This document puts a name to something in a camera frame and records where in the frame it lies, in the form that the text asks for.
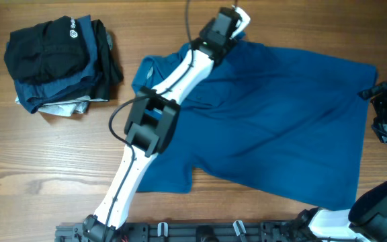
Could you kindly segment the blue polo shirt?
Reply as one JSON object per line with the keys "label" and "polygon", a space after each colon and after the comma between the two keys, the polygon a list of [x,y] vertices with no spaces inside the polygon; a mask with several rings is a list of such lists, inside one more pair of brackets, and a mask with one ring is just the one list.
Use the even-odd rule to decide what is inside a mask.
{"label": "blue polo shirt", "polygon": [[141,192],[188,193],[192,170],[329,210],[356,199],[375,66],[241,40],[181,105]]}

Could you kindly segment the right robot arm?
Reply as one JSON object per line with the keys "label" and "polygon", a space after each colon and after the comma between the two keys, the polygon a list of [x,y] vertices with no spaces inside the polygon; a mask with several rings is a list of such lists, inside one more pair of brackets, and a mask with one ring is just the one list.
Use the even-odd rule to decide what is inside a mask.
{"label": "right robot arm", "polygon": [[[387,144],[387,81],[358,93],[370,100],[371,125]],[[349,210],[304,210],[289,224],[292,241],[387,241],[387,181],[361,196]]]}

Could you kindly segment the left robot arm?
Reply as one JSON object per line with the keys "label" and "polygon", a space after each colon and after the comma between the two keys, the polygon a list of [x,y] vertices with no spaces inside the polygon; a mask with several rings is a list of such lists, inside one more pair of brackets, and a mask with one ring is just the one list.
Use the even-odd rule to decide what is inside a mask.
{"label": "left robot arm", "polygon": [[182,102],[222,62],[250,21],[237,5],[221,8],[198,38],[189,39],[185,57],[164,81],[141,87],[126,102],[131,109],[124,127],[122,161],[105,198],[83,222],[83,241],[122,241],[133,197],[150,164],[169,146]]}

